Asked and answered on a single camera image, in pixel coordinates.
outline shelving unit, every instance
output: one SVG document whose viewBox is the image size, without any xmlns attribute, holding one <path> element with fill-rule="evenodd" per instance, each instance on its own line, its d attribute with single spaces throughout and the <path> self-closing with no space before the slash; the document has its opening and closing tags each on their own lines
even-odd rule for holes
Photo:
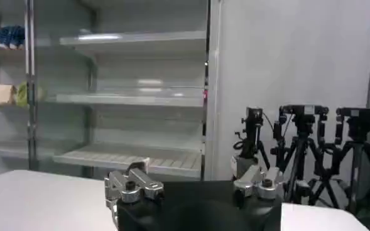
<svg viewBox="0 0 370 231">
<path fill-rule="evenodd" d="M 14 14 L 17 2 L 24 9 Z M 8 24 L 24 24 L 25 7 L 0 0 Z M 207 7 L 206 0 L 36 0 L 26 22 L 35 25 L 34 52 L 0 50 L 0 61 L 14 85 L 27 68 L 43 95 L 16 118 L 1 114 L 0 130 L 24 133 L 0 139 L 0 157 L 52 157 L 82 166 L 84 177 L 150 158 L 151 173 L 200 179 Z"/>
</svg>

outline glass door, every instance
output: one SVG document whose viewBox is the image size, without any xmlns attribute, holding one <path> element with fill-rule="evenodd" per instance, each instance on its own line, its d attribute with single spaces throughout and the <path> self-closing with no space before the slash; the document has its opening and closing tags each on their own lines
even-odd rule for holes
<svg viewBox="0 0 370 231">
<path fill-rule="evenodd" d="M 67 144 L 38 157 L 85 177 L 149 158 L 199 180 L 207 1 L 35 3 L 36 136 Z"/>
</svg>

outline green cloth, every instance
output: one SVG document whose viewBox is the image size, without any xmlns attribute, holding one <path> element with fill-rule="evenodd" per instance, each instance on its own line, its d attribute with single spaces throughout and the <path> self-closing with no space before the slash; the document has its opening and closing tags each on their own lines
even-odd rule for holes
<svg viewBox="0 0 370 231">
<path fill-rule="evenodd" d="M 44 99 L 44 91 L 38 87 L 37 89 L 37 99 L 42 100 Z M 16 105 L 19 107 L 28 107 L 27 103 L 27 82 L 23 82 L 22 84 L 19 85 L 17 89 L 17 94 L 16 94 Z"/>
</svg>

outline white panel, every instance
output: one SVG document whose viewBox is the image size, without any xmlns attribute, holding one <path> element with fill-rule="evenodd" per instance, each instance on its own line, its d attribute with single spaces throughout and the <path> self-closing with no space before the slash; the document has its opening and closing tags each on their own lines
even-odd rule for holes
<svg viewBox="0 0 370 231">
<path fill-rule="evenodd" d="M 92 2 L 101 8 L 100 33 L 191 31 L 206 27 L 206 0 Z"/>
<path fill-rule="evenodd" d="M 79 1 L 36 0 L 36 35 L 47 38 L 78 35 L 90 29 L 90 14 Z"/>
<path fill-rule="evenodd" d="M 24 0 L 0 0 L 0 16 L 24 19 Z"/>
<path fill-rule="evenodd" d="M 96 141 L 151 147 L 202 149 L 202 123 L 170 119 L 120 117 L 119 113 L 98 111 Z"/>
<path fill-rule="evenodd" d="M 37 136 L 40 139 L 82 142 L 84 109 L 76 105 L 39 104 Z"/>
<path fill-rule="evenodd" d="M 205 55 L 181 58 L 122 59 L 100 56 L 97 89 L 193 87 L 204 89 Z"/>
<path fill-rule="evenodd" d="M 264 108 L 273 121 L 280 105 L 326 105 L 330 142 L 335 109 L 365 107 L 370 1 L 223 1 L 221 13 L 216 179 L 231 177 L 229 158 L 237 141 L 233 132 L 242 129 L 239 119 L 247 106 Z M 295 130 L 290 127 L 288 144 L 292 135 Z M 267 122 L 261 139 L 267 151 L 276 144 Z M 343 179 L 350 177 L 350 160 L 349 156 L 343 163 Z M 306 162 L 306 169 L 313 169 L 312 155 Z"/>
<path fill-rule="evenodd" d="M 100 115 L 116 115 L 122 118 L 137 119 L 169 119 L 180 121 L 200 122 L 203 118 L 203 110 L 194 107 L 153 107 L 153 106 L 98 106 Z"/>
</svg>

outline white wall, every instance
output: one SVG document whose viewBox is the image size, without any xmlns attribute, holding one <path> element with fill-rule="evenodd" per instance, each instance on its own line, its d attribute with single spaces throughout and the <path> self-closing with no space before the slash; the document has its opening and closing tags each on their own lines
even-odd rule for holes
<svg viewBox="0 0 370 231">
<path fill-rule="evenodd" d="M 334 140 L 335 110 L 365 107 L 370 74 L 370 1 L 222 1 L 219 43 L 219 128 L 215 179 L 229 179 L 234 131 L 246 107 L 262 107 L 271 121 L 286 104 L 330 108 L 326 139 Z M 296 134 L 287 132 L 288 145 Z M 276 143 L 267 122 L 266 151 Z M 307 158 L 312 169 L 313 157 Z M 340 177 L 347 180 L 351 157 Z"/>
</svg>

